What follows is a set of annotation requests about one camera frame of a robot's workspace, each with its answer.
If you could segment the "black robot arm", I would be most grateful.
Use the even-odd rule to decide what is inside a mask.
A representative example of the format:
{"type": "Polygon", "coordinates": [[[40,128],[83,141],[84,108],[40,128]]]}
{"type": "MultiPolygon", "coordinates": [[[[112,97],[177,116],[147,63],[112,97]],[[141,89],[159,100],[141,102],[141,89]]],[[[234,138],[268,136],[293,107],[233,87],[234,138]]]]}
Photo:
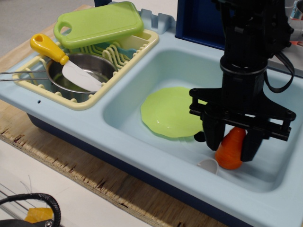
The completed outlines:
{"type": "Polygon", "coordinates": [[[225,36],[220,88],[194,88],[190,113],[202,120],[205,140],[217,150],[226,125],[246,130],[241,161],[252,161],[263,140],[288,140],[296,114],[266,97],[268,60],[277,57],[294,74],[283,54],[294,30],[283,0],[217,0],[225,36]]]}

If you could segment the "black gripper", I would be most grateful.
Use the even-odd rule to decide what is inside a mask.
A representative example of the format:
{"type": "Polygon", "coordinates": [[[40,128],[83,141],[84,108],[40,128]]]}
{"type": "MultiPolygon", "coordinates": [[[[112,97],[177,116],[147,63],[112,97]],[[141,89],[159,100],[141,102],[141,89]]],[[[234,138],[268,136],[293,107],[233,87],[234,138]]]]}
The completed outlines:
{"type": "Polygon", "coordinates": [[[261,90],[256,97],[235,92],[231,97],[222,88],[193,88],[190,113],[202,120],[207,146],[216,151],[224,137],[225,125],[248,130],[241,149],[241,161],[252,161],[263,140],[273,137],[287,141],[290,123],[296,114],[270,100],[261,90]]]}

